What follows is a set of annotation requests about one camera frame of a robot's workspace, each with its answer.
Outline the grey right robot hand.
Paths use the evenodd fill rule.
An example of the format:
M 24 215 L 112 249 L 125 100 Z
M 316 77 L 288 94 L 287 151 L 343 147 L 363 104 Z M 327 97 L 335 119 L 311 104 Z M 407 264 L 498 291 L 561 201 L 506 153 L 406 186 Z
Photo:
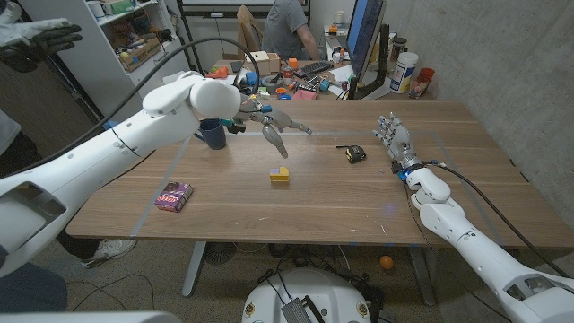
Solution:
M 393 112 L 388 117 L 380 116 L 377 123 L 378 130 L 373 133 L 387 149 L 392 172 L 405 181 L 412 171 L 423 167 L 414 150 L 410 133 Z

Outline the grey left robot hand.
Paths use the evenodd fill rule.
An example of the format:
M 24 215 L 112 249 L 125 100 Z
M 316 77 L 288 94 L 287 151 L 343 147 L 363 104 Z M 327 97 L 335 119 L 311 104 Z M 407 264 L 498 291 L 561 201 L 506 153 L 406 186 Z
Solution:
M 263 125 L 262 134 L 265 139 L 276 147 L 284 159 L 288 158 L 288 153 L 278 132 L 282 133 L 285 128 L 296 128 L 308 135 L 312 134 L 310 128 L 294 121 L 280 109 L 262 103 L 254 95 L 247 96 L 242 94 L 241 99 L 242 102 L 238 113 L 233 118 L 224 119 L 222 121 L 222 124 L 227 127 L 229 133 L 244 133 L 248 120 L 259 122 Z

